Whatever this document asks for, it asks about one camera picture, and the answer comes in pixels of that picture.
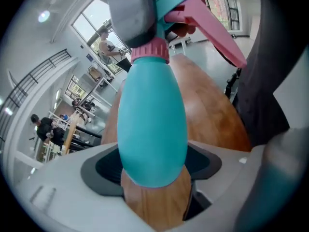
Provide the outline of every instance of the floor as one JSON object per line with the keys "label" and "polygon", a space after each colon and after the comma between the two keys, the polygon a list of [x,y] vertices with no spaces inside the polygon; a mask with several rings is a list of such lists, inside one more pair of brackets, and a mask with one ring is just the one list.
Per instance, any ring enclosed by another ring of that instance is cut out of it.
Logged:
{"label": "floor", "polygon": [[[235,42],[240,47],[244,56],[247,57],[254,41],[246,37],[238,37],[235,39]],[[183,53],[181,44],[176,46],[176,54]],[[172,49],[169,50],[170,56],[174,55]],[[226,87],[226,81],[231,77],[231,75],[236,71],[236,68],[229,63],[227,63],[217,50],[213,47],[212,43],[209,41],[198,42],[198,43],[189,43],[187,45],[186,55],[189,57],[196,65],[198,65],[204,72],[206,72],[210,78],[215,82],[215,84],[224,92]],[[118,75],[112,80],[111,84],[118,90],[122,80],[126,78],[126,72],[121,71]],[[237,82],[234,84],[232,91],[237,88]],[[110,86],[106,86],[101,89],[97,88],[95,92],[95,97],[100,99],[100,97],[107,100],[110,104],[113,104],[116,92]],[[95,102],[96,117],[92,120],[91,123],[86,124],[86,128],[95,133],[102,134],[105,123],[109,116],[110,106],[104,101]]]}

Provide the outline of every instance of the pink trigger sprayer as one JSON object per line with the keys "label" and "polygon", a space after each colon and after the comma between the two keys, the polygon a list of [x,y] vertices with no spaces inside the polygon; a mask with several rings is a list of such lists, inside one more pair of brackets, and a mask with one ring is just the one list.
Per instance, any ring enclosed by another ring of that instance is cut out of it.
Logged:
{"label": "pink trigger sprayer", "polygon": [[236,67],[242,52],[204,0],[108,0],[113,29],[132,48],[122,91],[117,138],[126,174],[138,185],[169,185],[182,171],[187,124],[182,96],[168,65],[165,32],[174,23],[197,27]]}

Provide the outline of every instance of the railing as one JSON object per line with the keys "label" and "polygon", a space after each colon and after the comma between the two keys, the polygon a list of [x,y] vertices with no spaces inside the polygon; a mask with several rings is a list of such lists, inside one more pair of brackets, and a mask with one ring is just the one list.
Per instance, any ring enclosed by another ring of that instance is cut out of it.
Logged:
{"label": "railing", "polygon": [[52,55],[30,71],[10,92],[0,109],[0,161],[2,164],[3,149],[10,124],[14,115],[28,94],[39,81],[65,60],[71,58],[66,49]]}

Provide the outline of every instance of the white t-shirt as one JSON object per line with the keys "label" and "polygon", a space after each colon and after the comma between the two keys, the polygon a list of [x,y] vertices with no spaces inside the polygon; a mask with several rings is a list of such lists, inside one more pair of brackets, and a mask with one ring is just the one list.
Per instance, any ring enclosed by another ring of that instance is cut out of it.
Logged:
{"label": "white t-shirt", "polygon": [[[109,49],[110,52],[120,52],[121,49],[119,49],[117,46],[115,46],[112,42],[105,40],[105,41],[101,41],[100,43],[104,43],[107,48]],[[126,59],[126,56],[123,55],[121,56],[120,54],[114,55],[114,56],[109,56],[110,59],[113,61],[114,64],[117,64],[118,62],[120,62],[121,60]]]}

